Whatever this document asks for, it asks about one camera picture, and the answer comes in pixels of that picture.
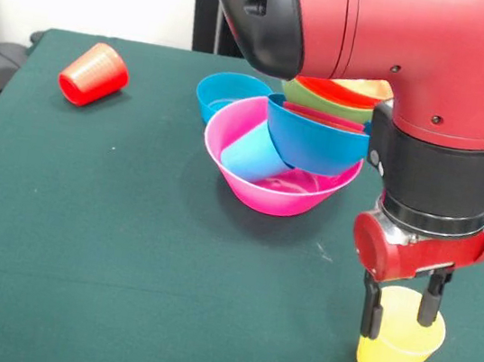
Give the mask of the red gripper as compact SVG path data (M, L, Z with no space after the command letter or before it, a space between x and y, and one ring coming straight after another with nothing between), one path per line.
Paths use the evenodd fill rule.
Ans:
M424 237L400 229L378 208L356 217L353 237L358 258L367 270L360 333L368 339L376 339L380 332L379 283L432 273L416 316L419 325L431 327L454 270L484 262L484 229L458 239Z

